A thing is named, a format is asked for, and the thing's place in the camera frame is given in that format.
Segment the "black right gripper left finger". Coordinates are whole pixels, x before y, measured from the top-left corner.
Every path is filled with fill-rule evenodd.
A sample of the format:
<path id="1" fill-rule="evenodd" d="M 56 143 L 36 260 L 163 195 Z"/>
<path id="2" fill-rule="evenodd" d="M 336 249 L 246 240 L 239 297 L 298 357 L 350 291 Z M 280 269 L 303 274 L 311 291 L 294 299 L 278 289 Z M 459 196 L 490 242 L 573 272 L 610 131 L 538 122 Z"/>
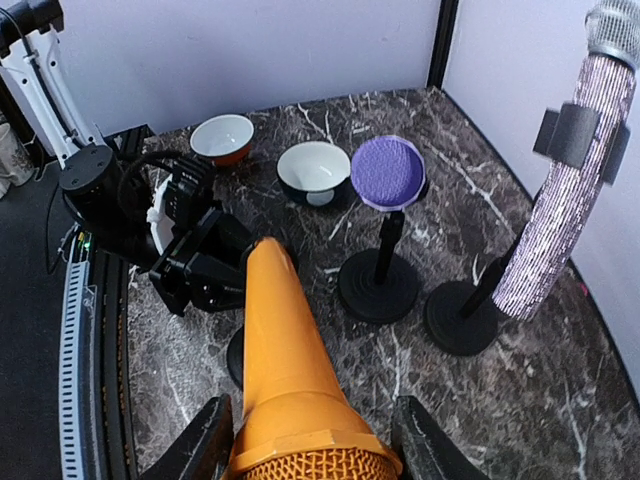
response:
<path id="1" fill-rule="evenodd" d="M 140 479 L 221 479 L 234 441 L 231 397 L 211 398 Z"/>

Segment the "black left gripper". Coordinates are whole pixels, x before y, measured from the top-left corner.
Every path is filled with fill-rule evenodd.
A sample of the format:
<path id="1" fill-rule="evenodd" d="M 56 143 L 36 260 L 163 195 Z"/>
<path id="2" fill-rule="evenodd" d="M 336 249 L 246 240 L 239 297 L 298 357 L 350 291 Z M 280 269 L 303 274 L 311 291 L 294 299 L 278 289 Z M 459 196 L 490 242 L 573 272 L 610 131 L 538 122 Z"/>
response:
<path id="1" fill-rule="evenodd" d="M 178 316 L 189 304 L 208 313 L 243 308 L 245 276 L 218 273 L 218 263 L 245 265 L 256 241 L 234 215 L 210 208 L 195 226 L 174 237 L 149 277 L 168 310 Z"/>

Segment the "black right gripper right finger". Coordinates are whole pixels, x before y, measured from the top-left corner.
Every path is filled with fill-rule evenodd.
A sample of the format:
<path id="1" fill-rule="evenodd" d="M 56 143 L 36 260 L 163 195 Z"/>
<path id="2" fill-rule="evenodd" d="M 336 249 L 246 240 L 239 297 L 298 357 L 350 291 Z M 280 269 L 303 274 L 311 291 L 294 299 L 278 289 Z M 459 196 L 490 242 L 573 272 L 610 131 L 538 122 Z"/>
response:
<path id="1" fill-rule="evenodd" d="M 400 479 L 489 480 L 415 396 L 399 396 L 395 401 L 391 445 L 403 463 Z"/>

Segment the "small black stand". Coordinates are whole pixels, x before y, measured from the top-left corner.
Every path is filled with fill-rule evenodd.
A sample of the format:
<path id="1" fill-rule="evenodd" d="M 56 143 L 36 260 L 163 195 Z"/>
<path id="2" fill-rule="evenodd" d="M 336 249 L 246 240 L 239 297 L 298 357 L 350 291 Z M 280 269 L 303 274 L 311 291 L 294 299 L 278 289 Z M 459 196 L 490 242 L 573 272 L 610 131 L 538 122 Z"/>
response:
<path id="1" fill-rule="evenodd" d="M 226 351 L 226 365 L 231 380 L 243 390 L 244 328 L 240 327 L 230 339 Z"/>

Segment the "orange toy microphone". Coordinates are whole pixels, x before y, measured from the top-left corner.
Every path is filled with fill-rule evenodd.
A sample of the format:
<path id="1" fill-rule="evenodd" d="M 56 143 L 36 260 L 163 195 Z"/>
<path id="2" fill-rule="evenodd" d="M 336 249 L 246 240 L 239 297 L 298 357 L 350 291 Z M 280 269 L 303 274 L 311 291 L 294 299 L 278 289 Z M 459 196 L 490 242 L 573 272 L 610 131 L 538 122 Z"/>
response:
<path id="1" fill-rule="evenodd" d="M 292 260 L 274 238 L 247 259 L 243 423 L 227 479 L 397 479 L 399 457 L 351 407 Z"/>

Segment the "black stand ring clip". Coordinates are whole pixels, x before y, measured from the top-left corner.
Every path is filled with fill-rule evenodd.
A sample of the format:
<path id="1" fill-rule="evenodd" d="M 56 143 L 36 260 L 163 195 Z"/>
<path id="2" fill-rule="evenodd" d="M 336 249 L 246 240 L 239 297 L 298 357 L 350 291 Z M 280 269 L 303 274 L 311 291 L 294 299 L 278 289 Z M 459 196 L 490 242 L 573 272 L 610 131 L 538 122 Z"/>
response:
<path id="1" fill-rule="evenodd" d="M 380 246 L 349 257 L 341 266 L 337 292 L 355 319 L 385 325 L 404 318 L 413 308 L 420 287 L 416 269 L 395 253 L 405 215 L 390 213 L 381 225 Z"/>

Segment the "purple toy microphone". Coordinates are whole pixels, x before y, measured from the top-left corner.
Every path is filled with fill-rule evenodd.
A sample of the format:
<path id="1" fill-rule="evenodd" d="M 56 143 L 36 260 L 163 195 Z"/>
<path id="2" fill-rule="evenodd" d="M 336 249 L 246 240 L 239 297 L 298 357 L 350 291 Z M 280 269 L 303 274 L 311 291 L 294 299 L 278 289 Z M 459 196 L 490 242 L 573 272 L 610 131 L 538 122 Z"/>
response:
<path id="1" fill-rule="evenodd" d="M 427 185 L 425 161 L 408 140 L 378 136 L 354 153 L 351 183 L 360 199 L 375 210 L 402 211 L 418 200 Z"/>

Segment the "glitter microphone silver head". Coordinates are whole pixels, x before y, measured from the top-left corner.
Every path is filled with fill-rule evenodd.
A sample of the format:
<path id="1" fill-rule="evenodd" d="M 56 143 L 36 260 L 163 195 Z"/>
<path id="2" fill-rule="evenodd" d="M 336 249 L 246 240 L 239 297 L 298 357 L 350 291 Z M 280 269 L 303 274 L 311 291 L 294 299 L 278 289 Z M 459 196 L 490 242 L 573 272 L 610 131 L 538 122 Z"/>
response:
<path id="1" fill-rule="evenodd" d="M 571 101 L 544 114 L 534 152 L 551 164 L 492 300 L 531 318 L 562 273 L 605 184 L 618 174 L 639 67 L 639 4 L 601 1 L 586 15 L 588 54 Z"/>

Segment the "tall stand large clip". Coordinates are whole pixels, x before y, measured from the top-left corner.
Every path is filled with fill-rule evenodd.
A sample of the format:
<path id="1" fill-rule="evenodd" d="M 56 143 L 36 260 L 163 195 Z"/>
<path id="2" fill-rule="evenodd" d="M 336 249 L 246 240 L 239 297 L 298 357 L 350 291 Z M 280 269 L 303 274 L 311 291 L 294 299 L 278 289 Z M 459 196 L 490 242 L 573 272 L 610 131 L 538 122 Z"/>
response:
<path id="1" fill-rule="evenodd" d="M 533 151 L 555 163 L 576 167 L 585 161 L 601 114 L 589 107 L 566 102 L 558 111 L 545 111 Z M 497 337 L 498 322 L 505 318 L 492 300 L 493 291 L 516 250 L 514 240 L 504 255 L 485 270 L 478 285 L 469 281 L 444 282 L 434 289 L 423 310 L 425 328 L 442 351 L 475 356 Z"/>

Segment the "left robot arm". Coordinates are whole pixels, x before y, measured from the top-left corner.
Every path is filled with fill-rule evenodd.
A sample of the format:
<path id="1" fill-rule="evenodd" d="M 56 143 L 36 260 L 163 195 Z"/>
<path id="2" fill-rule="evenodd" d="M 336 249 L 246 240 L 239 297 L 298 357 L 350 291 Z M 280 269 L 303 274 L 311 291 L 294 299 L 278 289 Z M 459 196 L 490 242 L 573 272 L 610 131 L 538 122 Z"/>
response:
<path id="1" fill-rule="evenodd" d="M 69 212 L 100 248 L 146 271 L 172 313 L 241 308 L 254 238 L 215 198 L 213 181 L 218 167 L 249 154 L 252 122 L 236 114 L 207 120 L 185 153 L 127 152 L 77 108 L 60 64 L 63 27 L 56 1 L 1 12 L 1 65 L 53 148 Z"/>

